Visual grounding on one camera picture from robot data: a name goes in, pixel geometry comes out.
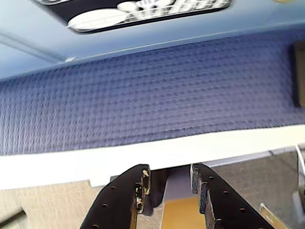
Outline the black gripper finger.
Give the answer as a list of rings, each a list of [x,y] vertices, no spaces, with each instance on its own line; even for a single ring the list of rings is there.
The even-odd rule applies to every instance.
[[[207,229],[272,229],[269,224],[221,176],[204,164],[190,167],[192,193]]]
[[[90,207],[82,229],[135,229],[150,194],[151,171],[148,164],[126,170],[107,184]]]

